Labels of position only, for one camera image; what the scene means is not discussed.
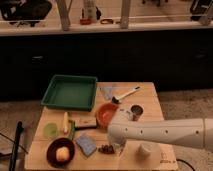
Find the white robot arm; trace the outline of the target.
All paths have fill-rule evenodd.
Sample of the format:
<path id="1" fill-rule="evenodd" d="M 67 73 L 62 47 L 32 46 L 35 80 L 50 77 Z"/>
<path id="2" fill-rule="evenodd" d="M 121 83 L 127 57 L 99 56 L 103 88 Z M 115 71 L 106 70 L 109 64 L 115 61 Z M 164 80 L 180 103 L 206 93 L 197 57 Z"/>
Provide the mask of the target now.
<path id="1" fill-rule="evenodd" d="M 181 119 L 154 122 L 111 121 L 108 141 L 123 145 L 128 139 L 205 149 L 213 152 L 213 119 Z"/>

